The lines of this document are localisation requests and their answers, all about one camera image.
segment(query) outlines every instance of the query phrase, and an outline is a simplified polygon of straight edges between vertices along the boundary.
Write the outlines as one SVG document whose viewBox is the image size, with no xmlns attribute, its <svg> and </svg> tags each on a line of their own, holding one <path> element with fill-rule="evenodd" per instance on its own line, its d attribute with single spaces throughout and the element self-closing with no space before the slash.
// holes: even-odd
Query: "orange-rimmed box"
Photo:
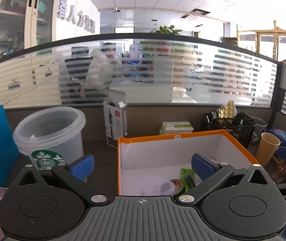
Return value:
<svg viewBox="0 0 286 241">
<path fill-rule="evenodd" d="M 257 160 L 225 130 L 160 135 L 118 140 L 118 194 L 142 195 L 142 186 L 157 178 L 180 178 L 181 168 L 191 168 L 200 153 L 214 163 L 228 162 L 248 169 Z"/>
</svg>

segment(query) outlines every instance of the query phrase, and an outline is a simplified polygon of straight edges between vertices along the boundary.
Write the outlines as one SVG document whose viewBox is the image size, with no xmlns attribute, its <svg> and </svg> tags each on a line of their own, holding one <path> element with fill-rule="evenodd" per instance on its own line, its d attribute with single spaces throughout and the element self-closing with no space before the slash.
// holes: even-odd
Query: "wire basket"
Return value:
<svg viewBox="0 0 286 241">
<path fill-rule="evenodd" d="M 225 129 L 245 148 L 252 141 L 252 135 L 256 122 L 248 116 L 235 116 L 234 118 L 213 118 L 211 113 L 205 113 L 202 117 L 200 131 Z"/>
</svg>

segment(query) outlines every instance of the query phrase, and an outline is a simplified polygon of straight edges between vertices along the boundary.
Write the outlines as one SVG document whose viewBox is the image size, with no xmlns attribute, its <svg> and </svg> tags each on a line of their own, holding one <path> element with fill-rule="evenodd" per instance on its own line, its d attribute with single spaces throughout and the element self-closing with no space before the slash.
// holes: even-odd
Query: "paper cup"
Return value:
<svg viewBox="0 0 286 241">
<path fill-rule="evenodd" d="M 279 145 L 280 140 L 278 139 L 278 137 L 268 132 L 262 133 L 259 149 L 256 153 L 256 160 L 262 166 L 267 165 Z"/>
</svg>

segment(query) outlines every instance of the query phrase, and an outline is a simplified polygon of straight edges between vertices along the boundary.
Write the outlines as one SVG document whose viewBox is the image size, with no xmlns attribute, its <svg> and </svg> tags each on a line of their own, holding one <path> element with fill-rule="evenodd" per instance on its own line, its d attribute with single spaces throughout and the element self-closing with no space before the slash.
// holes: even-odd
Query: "starbucks logo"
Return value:
<svg viewBox="0 0 286 241">
<path fill-rule="evenodd" d="M 31 158 L 37 169 L 51 169 L 54 165 L 65 162 L 61 155 L 50 150 L 34 151 Z"/>
</svg>

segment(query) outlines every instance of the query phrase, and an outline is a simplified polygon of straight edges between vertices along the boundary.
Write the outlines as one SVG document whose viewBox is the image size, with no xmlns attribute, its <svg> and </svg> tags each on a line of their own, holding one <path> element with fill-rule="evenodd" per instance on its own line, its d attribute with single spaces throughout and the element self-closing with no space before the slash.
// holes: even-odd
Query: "chinese characters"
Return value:
<svg viewBox="0 0 286 241">
<path fill-rule="evenodd" d="M 62 20 L 66 19 L 68 22 L 71 21 L 72 24 L 76 24 L 77 26 L 83 28 L 86 31 L 91 33 L 95 33 L 95 21 L 90 19 L 88 15 L 83 15 L 83 11 L 79 11 L 77 13 L 78 21 L 76 21 L 75 16 L 75 5 L 70 6 L 70 14 L 66 18 L 67 12 L 67 0 L 59 0 L 58 7 L 57 7 L 57 17 L 61 18 Z"/>
</svg>

